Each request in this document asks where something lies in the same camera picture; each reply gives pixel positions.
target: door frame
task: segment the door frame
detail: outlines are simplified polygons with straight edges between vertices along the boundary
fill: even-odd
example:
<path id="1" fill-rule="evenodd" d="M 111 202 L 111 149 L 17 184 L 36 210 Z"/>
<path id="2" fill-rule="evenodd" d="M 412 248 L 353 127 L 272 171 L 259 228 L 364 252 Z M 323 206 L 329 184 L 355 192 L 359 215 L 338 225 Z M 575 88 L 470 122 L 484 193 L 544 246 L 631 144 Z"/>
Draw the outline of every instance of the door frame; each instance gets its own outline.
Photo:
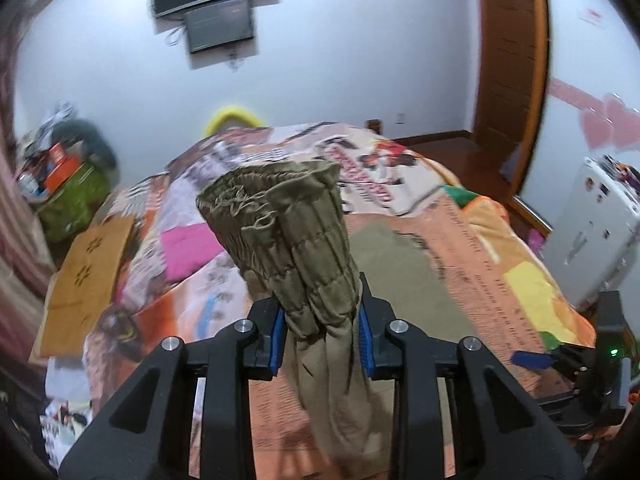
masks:
<path id="1" fill-rule="evenodd" d="M 533 81 L 531 86 L 531 101 L 525 123 L 524 136 L 520 144 L 520 155 L 516 170 L 511 179 L 509 200 L 507 204 L 522 216 L 529 224 L 535 227 L 543 235 L 551 232 L 551 227 L 535 211 L 519 199 L 524 180 L 529 170 L 531 155 L 536 146 L 536 139 L 540 131 L 542 110 L 546 99 L 546 82 L 549 69 L 549 15 L 547 0 L 533 0 L 533 14 L 536 27 Z"/>

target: small monitor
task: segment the small monitor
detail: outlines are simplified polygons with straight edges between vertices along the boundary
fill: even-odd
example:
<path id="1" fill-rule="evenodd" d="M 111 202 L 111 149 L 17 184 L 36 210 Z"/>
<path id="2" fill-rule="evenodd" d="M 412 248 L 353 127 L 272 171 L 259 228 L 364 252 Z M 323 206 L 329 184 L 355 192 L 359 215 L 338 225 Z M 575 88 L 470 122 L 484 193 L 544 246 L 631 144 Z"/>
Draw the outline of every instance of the small monitor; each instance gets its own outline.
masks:
<path id="1" fill-rule="evenodd" d="M 190 52 L 254 37 L 250 0 L 225 0 L 184 13 Z"/>

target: striped curtain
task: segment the striped curtain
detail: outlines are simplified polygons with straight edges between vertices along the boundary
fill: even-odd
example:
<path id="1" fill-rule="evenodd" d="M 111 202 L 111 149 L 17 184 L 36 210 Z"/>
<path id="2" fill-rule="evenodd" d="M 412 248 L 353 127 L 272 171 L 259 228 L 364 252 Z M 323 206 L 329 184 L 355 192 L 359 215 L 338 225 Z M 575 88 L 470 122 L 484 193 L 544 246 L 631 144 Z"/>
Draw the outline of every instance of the striped curtain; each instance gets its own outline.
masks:
<path id="1" fill-rule="evenodd" d="M 14 72 L 23 21 L 0 38 L 0 346 L 26 360 L 54 270 L 42 228 L 15 183 Z"/>

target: white wall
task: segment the white wall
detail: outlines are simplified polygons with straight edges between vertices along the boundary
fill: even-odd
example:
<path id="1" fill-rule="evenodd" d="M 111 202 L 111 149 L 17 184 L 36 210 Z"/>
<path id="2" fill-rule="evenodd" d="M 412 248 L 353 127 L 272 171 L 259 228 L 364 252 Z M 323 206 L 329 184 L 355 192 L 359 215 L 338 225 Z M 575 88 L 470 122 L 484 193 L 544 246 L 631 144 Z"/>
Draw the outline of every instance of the white wall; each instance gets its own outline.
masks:
<path id="1" fill-rule="evenodd" d="M 475 107 L 477 0 L 255 0 L 257 39 L 236 72 L 220 49 L 167 46 L 171 23 L 152 19 L 148 1 L 54 0 L 18 56 L 26 127 L 56 99 L 75 102 L 125 184 L 161 170 L 224 105 L 272 125 L 380 118 L 391 137 L 463 129 Z"/>
<path id="2" fill-rule="evenodd" d="M 588 9 L 603 15 L 602 28 L 581 19 Z M 618 95 L 640 108 L 640 48 L 609 0 L 549 0 L 550 77 L 602 99 Z M 521 198 L 550 225 L 562 213 L 585 156 L 610 153 L 640 168 L 640 152 L 612 146 L 590 151 L 579 123 L 580 111 L 547 96 L 540 135 Z"/>
<path id="3" fill-rule="evenodd" d="M 476 105 L 478 104 L 478 81 L 480 78 L 480 52 L 482 48 L 482 21 L 480 16 L 480 0 L 466 0 L 469 27 L 469 60 L 466 83 L 466 116 L 464 129 L 474 130 L 476 122 Z"/>
<path id="4" fill-rule="evenodd" d="M 29 131 L 29 121 L 22 104 L 22 97 L 16 93 L 14 96 L 14 131 L 24 133 Z"/>

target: brown cardboard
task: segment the brown cardboard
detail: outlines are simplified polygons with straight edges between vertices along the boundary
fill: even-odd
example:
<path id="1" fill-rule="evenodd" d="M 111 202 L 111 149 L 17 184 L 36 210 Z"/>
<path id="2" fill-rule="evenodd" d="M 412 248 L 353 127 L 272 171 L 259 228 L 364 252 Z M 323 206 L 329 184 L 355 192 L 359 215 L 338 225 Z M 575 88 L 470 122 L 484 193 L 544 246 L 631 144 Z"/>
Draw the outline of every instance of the brown cardboard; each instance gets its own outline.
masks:
<path id="1" fill-rule="evenodd" d="M 49 286 L 47 287 L 47 295 L 44 299 L 44 313 L 42 314 L 42 321 L 40 322 L 40 326 L 38 327 L 38 333 L 36 334 L 36 341 L 33 342 L 33 347 L 31 348 L 31 354 L 29 355 L 29 362 L 32 365 L 47 367 L 47 363 L 49 359 L 46 357 L 42 357 L 40 354 L 40 345 L 42 343 L 42 334 L 44 334 L 44 327 L 47 325 L 47 312 L 49 311 L 49 303 L 51 301 L 51 295 L 53 294 L 53 289 L 56 286 L 56 281 L 58 279 L 58 273 L 54 272 L 51 279 L 49 280 Z"/>
<path id="2" fill-rule="evenodd" d="M 84 338 L 113 295 L 134 217 L 87 229 L 71 245 L 54 286 L 40 356 L 81 356 Z"/>

